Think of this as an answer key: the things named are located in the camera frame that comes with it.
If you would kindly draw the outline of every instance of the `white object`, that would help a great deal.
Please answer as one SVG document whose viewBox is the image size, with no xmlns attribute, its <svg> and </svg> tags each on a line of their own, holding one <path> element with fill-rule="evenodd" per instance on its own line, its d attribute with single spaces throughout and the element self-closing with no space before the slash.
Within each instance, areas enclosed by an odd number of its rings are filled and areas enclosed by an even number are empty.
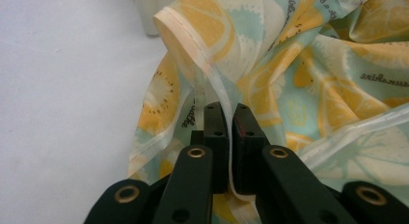
<svg viewBox="0 0 409 224">
<path fill-rule="evenodd" d="M 157 35 L 157 30 L 153 24 L 153 16 L 162 8 L 172 3 L 174 0 L 135 0 L 142 25 L 148 35 Z"/>
</svg>

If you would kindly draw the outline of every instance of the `citrus print fabric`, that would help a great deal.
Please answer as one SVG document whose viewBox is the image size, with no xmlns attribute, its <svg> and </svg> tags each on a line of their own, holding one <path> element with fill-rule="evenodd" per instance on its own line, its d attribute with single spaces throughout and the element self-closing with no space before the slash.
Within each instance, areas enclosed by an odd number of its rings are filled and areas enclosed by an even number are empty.
<svg viewBox="0 0 409 224">
<path fill-rule="evenodd" d="M 220 101 L 229 127 L 241 102 L 324 183 L 373 182 L 409 205 L 408 16 L 409 0 L 175 1 L 155 16 L 169 52 L 129 177 L 171 173 L 204 107 Z M 253 199 L 231 184 L 213 197 L 213 223 L 259 223 Z"/>
</svg>

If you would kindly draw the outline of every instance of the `white table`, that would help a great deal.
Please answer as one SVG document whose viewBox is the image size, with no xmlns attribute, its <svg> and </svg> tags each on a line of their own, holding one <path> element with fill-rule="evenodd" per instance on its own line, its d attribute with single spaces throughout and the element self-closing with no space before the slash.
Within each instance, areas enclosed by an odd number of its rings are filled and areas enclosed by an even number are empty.
<svg viewBox="0 0 409 224">
<path fill-rule="evenodd" d="M 126 178 L 165 52 L 133 0 L 0 0 L 0 223 L 82 223 Z"/>
</svg>

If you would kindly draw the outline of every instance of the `patterned fabric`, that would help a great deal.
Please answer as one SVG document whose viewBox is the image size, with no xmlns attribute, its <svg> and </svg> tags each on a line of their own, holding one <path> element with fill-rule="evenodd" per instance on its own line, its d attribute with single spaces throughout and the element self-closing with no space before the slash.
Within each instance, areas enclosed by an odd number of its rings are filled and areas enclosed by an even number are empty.
<svg viewBox="0 0 409 224">
<path fill-rule="evenodd" d="M 175 1 L 155 16 L 169 52 L 129 177 L 172 172 L 205 105 L 220 101 L 231 126 L 241 102 L 324 183 L 373 182 L 409 205 L 408 16 L 409 0 Z M 259 223 L 252 199 L 215 195 L 213 223 Z"/>
</svg>

